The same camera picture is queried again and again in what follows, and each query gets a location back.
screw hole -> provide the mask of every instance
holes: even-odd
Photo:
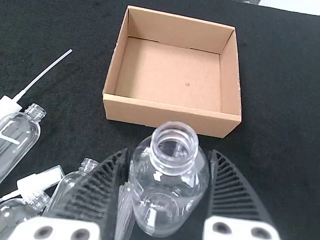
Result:
[[[220,234],[231,234],[231,228],[223,222],[216,222],[213,224],[212,229]]]
[[[71,240],[88,240],[89,237],[90,232],[87,229],[81,228],[72,234]]]
[[[271,239],[270,233],[261,227],[252,228],[251,234],[258,239]]]
[[[34,238],[39,240],[47,239],[50,237],[53,230],[52,226],[43,226],[34,233]]]

bottle shoulder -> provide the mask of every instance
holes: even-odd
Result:
[[[62,182],[72,182],[74,180],[77,180],[78,178],[81,178],[83,176],[83,174],[79,171],[72,171],[69,172],[67,175],[65,175],[62,179]]]
[[[202,150],[194,160],[193,166],[181,175],[166,175],[159,172],[152,164],[148,146],[136,149],[130,163],[129,178],[140,185],[185,185],[186,188],[195,188],[198,185],[207,187],[209,184],[209,165]]]
[[[34,121],[28,114],[24,112],[12,113],[8,116],[5,116],[0,121],[0,131],[4,131],[9,128],[19,128],[32,133],[40,132],[39,122]]]
[[[26,204],[26,201],[24,201],[22,198],[9,199],[0,204],[0,214],[8,209],[24,206]]]

open cardboard box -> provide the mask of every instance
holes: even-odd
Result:
[[[103,104],[109,120],[225,137],[241,122],[235,28],[128,6]]]

box wall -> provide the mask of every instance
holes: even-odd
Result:
[[[162,44],[220,54],[230,34],[231,26],[195,18],[128,6],[129,37]]]
[[[225,137],[241,121],[240,116],[202,111],[179,106],[104,94],[107,118],[127,123],[158,127],[167,121],[180,121],[190,125],[197,134]]]
[[[236,32],[220,54],[221,111],[241,116],[240,80]]]
[[[113,94],[117,85],[118,75],[121,68],[123,55],[128,39],[128,9],[125,11],[123,22],[119,31],[119,36],[113,51],[111,62],[103,88],[103,94]]]

white plastic part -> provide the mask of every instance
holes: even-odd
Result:
[[[51,65],[49,65],[45,70],[43,70],[35,79],[33,79],[28,86],[26,86],[21,92],[19,92],[12,100],[16,103],[22,98],[23,95],[43,76],[45,75],[50,69],[52,69],[55,65],[57,65],[62,59],[68,56],[72,52],[72,49],[69,49],[65,54],[55,60]]]
[[[0,119],[9,114],[19,112],[21,109],[22,106],[8,96],[3,96],[0,99]]]
[[[16,181],[17,190],[0,198],[0,202],[21,195],[23,199],[28,199],[30,194],[44,191],[58,184],[65,176],[60,165],[54,166],[41,173],[34,173]]]
[[[203,240],[280,240],[278,231],[262,221],[212,216],[205,220]]]
[[[62,59],[68,56],[72,52],[72,49],[69,49],[65,54],[51,63],[45,70],[43,70],[35,79],[33,79],[21,92],[19,92],[13,99],[8,96],[3,96],[0,99],[0,119],[3,117],[17,113],[22,109],[22,106],[18,104],[18,101],[26,94],[26,92],[50,69],[52,69],[55,65],[57,65]]]
[[[94,222],[35,217],[19,224],[8,240],[101,240]]]

